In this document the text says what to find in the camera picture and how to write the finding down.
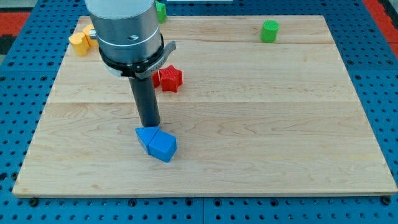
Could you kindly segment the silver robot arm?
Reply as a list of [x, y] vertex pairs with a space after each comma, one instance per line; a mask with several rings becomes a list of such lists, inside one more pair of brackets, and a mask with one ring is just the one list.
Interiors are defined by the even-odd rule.
[[161, 61], [164, 44], [155, 0], [85, 0], [106, 68], [121, 76]]

